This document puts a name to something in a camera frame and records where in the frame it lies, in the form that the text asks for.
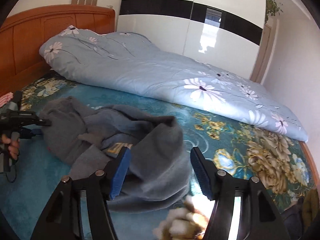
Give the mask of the person's left hand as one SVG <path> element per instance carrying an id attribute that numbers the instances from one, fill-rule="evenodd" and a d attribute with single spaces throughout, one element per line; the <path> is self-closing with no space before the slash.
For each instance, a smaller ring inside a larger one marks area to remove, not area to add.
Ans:
<path id="1" fill-rule="evenodd" d="M 14 160 L 18 160 L 20 155 L 20 140 L 11 140 L 5 134 L 1 137 L 1 142 L 8 147 L 8 151 Z"/>

